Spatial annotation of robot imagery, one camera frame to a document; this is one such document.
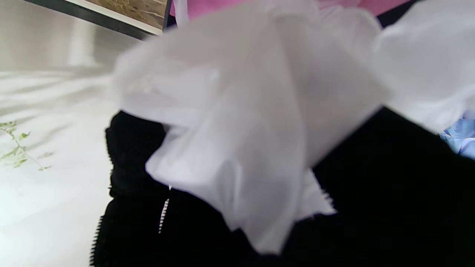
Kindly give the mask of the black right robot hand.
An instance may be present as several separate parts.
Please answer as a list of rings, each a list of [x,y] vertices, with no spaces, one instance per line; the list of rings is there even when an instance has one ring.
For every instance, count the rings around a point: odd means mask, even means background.
[[[314,166],[337,213],[259,254],[204,201],[152,179],[162,124],[124,112],[105,131],[110,196],[92,267],[473,267],[473,159],[387,108]]]

